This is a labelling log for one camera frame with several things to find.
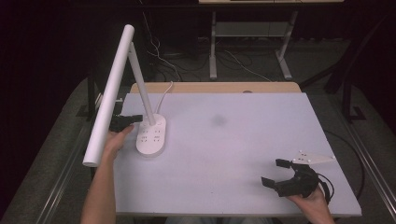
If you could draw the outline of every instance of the hand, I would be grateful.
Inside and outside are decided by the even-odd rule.
[[[119,133],[108,132],[102,161],[114,161],[114,159],[116,159],[117,152],[122,148],[126,135],[128,135],[128,133],[133,129],[134,125],[130,125]]]
[[[306,218],[313,224],[333,224],[332,214],[324,198],[323,192],[318,186],[314,192],[306,198],[301,195],[287,197],[294,202],[304,213]]]

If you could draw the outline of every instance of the person's left hand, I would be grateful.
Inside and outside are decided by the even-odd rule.
[[[114,160],[117,152],[122,148],[126,135],[134,129],[134,125],[126,127],[119,133],[108,132],[102,160]]]

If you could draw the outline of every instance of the dark background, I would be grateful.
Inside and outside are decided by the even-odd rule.
[[[197,4],[196,1],[144,3]],[[141,12],[133,5],[139,6],[139,3],[133,0],[111,1],[111,5],[107,1],[0,0],[0,217],[77,84],[94,75],[99,89],[104,88],[126,23],[136,29],[134,41],[138,43],[135,44],[138,57],[146,80],[150,79],[150,60],[145,53],[148,33]],[[392,6],[394,1],[390,0],[350,0],[341,7],[301,8],[293,37],[317,41],[344,38],[359,42],[374,24],[388,15],[348,75],[355,78],[354,83],[396,133],[396,18]],[[276,10],[272,12],[266,13],[267,16],[260,12],[236,16],[224,11],[220,18],[259,21],[281,17]],[[149,23],[155,35],[165,45],[191,57],[197,53],[197,36],[210,34],[210,10],[157,9],[150,15]],[[126,73],[130,74],[131,69],[127,68]],[[129,82],[133,81],[127,75],[123,83],[129,85]]]

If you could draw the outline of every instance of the power outlet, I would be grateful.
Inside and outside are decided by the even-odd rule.
[[[166,119],[159,114],[154,114],[154,119],[155,124],[149,125],[148,117],[144,117],[137,133],[137,151],[145,157],[157,157],[163,152]]]

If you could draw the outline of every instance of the forearm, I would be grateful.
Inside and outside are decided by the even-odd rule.
[[[93,178],[82,210],[81,223],[115,223],[113,161],[103,160]]]

